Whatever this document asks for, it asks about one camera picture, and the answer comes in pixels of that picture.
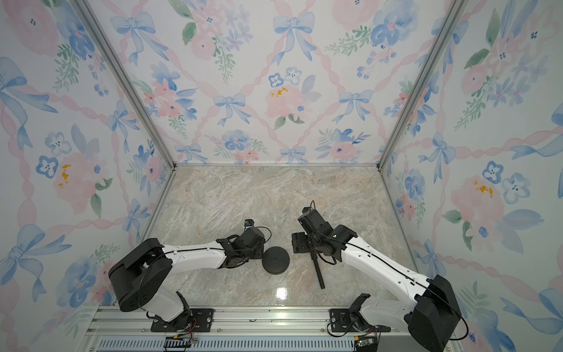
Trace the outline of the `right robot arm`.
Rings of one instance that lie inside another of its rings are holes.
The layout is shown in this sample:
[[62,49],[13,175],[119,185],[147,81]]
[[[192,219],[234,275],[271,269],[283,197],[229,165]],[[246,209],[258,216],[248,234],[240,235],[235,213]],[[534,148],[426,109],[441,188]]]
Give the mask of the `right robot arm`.
[[444,351],[458,324],[466,322],[451,283],[437,274],[412,271],[369,245],[344,225],[332,227],[312,206],[298,218],[303,232],[292,236],[295,253],[310,252],[329,265],[344,263],[385,287],[400,301],[399,316],[427,351]]

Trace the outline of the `black round stand base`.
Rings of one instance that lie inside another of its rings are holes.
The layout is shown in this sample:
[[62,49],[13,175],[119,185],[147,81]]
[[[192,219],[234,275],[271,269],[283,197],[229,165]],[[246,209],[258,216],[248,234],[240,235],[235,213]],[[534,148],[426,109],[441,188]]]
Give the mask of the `black round stand base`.
[[271,275],[283,274],[290,265],[290,256],[286,249],[274,246],[262,255],[262,267]]

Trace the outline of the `black microphone stand pole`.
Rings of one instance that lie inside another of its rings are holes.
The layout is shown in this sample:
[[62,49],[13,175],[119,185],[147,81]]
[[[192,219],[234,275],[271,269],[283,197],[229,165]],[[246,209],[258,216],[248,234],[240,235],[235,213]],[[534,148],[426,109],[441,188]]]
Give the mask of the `black microphone stand pole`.
[[321,269],[320,269],[320,265],[319,265],[319,262],[318,262],[318,254],[316,252],[310,252],[310,256],[311,256],[313,265],[315,267],[315,273],[317,275],[320,288],[321,288],[321,290],[324,290],[325,289],[325,283],[324,283],[324,279],[323,279],[322,272],[321,272]]

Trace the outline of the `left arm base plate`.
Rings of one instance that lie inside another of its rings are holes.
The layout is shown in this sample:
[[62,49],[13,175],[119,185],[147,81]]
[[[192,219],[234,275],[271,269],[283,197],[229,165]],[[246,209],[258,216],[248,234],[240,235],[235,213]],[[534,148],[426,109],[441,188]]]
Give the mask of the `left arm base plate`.
[[164,321],[157,315],[153,319],[150,331],[166,333],[208,333],[211,331],[214,312],[215,310],[211,308],[190,309],[188,312],[180,313],[177,318],[171,321]]

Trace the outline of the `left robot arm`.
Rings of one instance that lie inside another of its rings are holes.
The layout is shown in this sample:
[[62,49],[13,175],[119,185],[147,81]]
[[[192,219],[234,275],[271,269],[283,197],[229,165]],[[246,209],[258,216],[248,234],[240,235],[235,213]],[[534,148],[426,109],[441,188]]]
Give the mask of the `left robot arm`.
[[149,238],[108,272],[117,304],[123,312],[142,309],[173,331],[190,329],[196,318],[185,297],[164,286],[171,275],[200,269],[233,269],[263,256],[269,239],[259,227],[246,225],[240,235],[201,245],[164,245]]

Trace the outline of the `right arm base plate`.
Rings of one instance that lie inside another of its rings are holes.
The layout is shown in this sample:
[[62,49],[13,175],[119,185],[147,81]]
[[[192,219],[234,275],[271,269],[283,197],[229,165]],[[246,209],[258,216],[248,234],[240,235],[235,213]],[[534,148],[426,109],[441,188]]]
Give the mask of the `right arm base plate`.
[[332,337],[344,337],[346,334],[391,332],[391,328],[370,325],[359,312],[350,309],[330,309],[327,332]]

